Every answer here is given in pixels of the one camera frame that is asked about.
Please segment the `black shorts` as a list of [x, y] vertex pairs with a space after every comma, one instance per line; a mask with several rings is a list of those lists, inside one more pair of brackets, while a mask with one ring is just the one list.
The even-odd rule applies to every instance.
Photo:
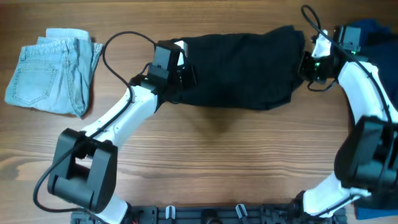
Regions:
[[271, 110], [291, 101], [305, 37], [293, 26], [265, 34], [184, 37], [198, 85], [172, 91], [167, 101], [193, 106]]

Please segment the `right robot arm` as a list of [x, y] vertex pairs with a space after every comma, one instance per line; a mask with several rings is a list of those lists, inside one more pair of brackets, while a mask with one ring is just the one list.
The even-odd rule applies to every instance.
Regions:
[[353, 127], [338, 150], [333, 172], [303, 193], [311, 218], [330, 218], [353, 203], [357, 219], [397, 215], [397, 37], [368, 21], [318, 33], [298, 75], [309, 83], [331, 78], [342, 87]]

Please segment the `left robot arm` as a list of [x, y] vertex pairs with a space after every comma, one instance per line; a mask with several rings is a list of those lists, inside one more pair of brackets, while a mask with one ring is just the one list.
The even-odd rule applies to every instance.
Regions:
[[42, 176], [47, 190], [74, 204], [70, 212], [96, 223], [133, 223], [131, 205], [115, 193], [118, 153], [130, 135], [166, 101], [178, 103], [185, 86], [195, 86], [188, 45], [182, 40], [155, 44], [154, 59], [127, 83], [125, 95], [81, 131], [59, 135], [53, 163]]

